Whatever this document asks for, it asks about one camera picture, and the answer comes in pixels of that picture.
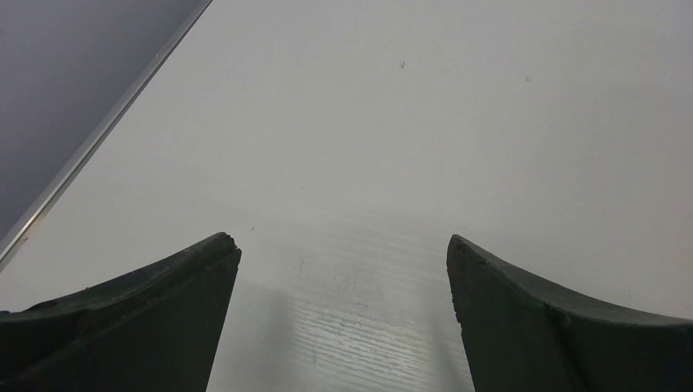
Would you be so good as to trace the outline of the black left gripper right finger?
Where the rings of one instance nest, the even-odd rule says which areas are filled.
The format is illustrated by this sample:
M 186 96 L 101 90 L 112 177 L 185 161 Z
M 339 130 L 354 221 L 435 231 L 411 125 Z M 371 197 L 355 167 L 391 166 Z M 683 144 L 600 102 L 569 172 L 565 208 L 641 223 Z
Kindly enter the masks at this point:
M 689 319 L 586 296 L 457 234 L 446 266 L 476 390 L 691 390 Z

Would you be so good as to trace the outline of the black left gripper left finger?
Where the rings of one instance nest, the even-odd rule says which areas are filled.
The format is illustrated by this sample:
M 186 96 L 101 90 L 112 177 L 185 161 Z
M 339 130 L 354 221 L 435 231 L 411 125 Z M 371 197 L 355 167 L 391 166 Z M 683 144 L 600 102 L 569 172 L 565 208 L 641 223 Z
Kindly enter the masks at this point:
M 206 390 L 241 255 L 221 232 L 117 278 L 2 312 L 2 390 Z

